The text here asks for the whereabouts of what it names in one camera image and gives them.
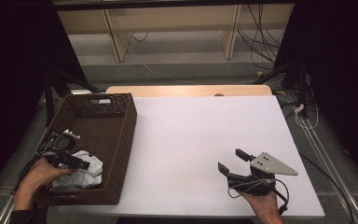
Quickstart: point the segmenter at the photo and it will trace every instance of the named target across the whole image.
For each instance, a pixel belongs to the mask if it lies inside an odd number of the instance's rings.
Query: basket
[[[53,132],[80,135],[72,152],[86,150],[103,162],[103,181],[93,189],[44,190],[39,205],[118,204],[130,158],[137,112],[128,94],[66,96],[38,150]]]

